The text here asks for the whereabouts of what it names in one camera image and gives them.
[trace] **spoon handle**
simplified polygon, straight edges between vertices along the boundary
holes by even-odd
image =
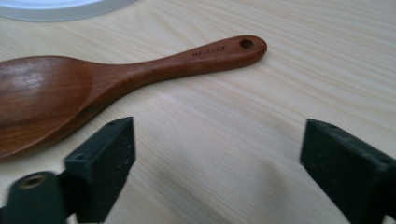
[[[113,70],[117,75],[112,77],[117,77],[117,80],[113,79],[113,81],[117,84],[124,84],[129,92],[171,78],[247,66],[257,62],[266,51],[267,44],[264,40],[254,35],[240,35],[154,61],[112,65],[112,69],[117,70]]]

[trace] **tabletop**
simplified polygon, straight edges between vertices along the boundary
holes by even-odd
[[[137,0],[79,21],[0,18],[0,61],[138,63],[236,35],[268,44],[251,66],[141,88],[60,143],[2,162],[0,200],[132,116],[136,163],[106,223],[348,223],[299,163],[304,126],[329,122],[396,158],[395,11],[392,0]]]

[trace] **wooden spoon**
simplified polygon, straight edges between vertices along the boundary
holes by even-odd
[[[262,39],[242,35],[145,63],[102,64],[59,56],[0,63],[0,159],[60,141],[130,91],[247,66],[266,50]]]

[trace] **plate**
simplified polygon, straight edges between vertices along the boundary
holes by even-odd
[[[104,14],[135,0],[1,0],[0,16],[19,21],[74,21]]]

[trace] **brown wooden spoon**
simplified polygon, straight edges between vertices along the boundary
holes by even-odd
[[[102,64],[59,56],[0,63],[0,159],[60,141],[130,91],[247,66],[266,50],[262,39],[242,35],[145,63]]]

